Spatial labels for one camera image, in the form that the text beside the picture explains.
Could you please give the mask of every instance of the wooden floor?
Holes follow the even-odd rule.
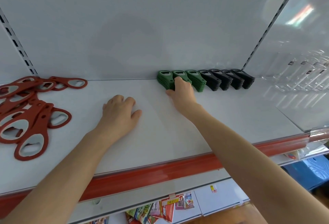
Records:
[[[202,216],[184,224],[267,224],[258,210],[251,204]]]

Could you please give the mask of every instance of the person's right hand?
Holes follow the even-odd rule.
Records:
[[[167,90],[166,94],[171,97],[175,108],[184,116],[197,105],[191,83],[183,81],[181,77],[175,77],[175,90]]]

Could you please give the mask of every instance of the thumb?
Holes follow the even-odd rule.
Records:
[[[138,123],[139,118],[142,116],[142,110],[137,110],[131,115],[131,120],[136,125]]]
[[[172,97],[172,95],[174,95],[175,91],[174,90],[166,90],[166,94],[169,96],[169,97]]]

